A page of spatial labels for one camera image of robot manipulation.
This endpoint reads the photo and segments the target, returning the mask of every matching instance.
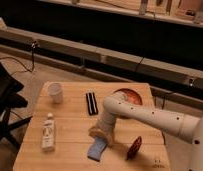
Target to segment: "wooden table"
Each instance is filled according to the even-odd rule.
[[[87,158],[93,139],[88,129],[98,116],[89,116],[86,92],[95,92],[99,113],[102,100],[119,88],[131,88],[142,97],[143,105],[153,106],[148,84],[63,82],[64,102],[53,104],[46,83],[39,96],[33,118],[27,128],[22,146],[14,164],[14,171],[170,171],[170,163],[162,133],[131,119],[118,119],[115,144],[106,148],[101,162]],[[56,124],[55,151],[44,153],[41,149],[42,125],[48,112],[54,113]],[[126,153],[138,137],[143,145],[134,160],[126,161]]]

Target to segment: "chair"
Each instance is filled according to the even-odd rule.
[[[11,131],[29,123],[31,117],[9,124],[12,108],[26,107],[28,102],[17,92],[24,86],[11,77],[0,62],[0,141],[6,138],[17,149],[20,143],[12,136]]]

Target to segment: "white cup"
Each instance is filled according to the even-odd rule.
[[[53,99],[53,103],[62,103],[63,92],[62,86],[59,83],[51,83],[48,87],[50,97]]]

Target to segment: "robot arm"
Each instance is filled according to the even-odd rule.
[[[103,113],[90,129],[92,137],[106,138],[108,144],[112,145],[117,117],[132,118],[192,143],[188,171],[203,171],[203,118],[134,105],[128,103],[126,94],[120,91],[105,98],[103,106]]]

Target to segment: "cable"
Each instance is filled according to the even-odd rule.
[[[13,57],[2,57],[0,58],[0,60],[4,60],[4,59],[12,59],[12,60],[15,60],[16,62],[18,62],[25,70],[23,71],[15,71],[13,73],[11,73],[11,76],[16,74],[16,73],[25,73],[25,72],[30,72],[32,73],[35,69],[35,57],[34,57],[34,53],[35,53],[35,48],[38,46],[38,42],[37,41],[34,41],[32,44],[31,44],[31,62],[32,62],[32,66],[30,68],[27,68],[21,61],[19,61],[18,59],[16,58],[13,58]]]
[[[175,91],[167,92],[167,93],[164,94],[163,103],[162,103],[161,109],[164,109],[164,107],[165,107],[166,97],[167,97],[168,95],[172,95],[173,93],[175,93]]]
[[[145,57],[142,57],[140,62],[137,64],[136,68],[135,68],[135,72],[138,72],[139,66],[142,64],[143,60]]]
[[[11,113],[13,113],[14,115],[16,115],[19,119],[23,119],[21,116],[19,116],[19,114],[17,114],[16,112],[14,112],[14,111],[11,111]]]

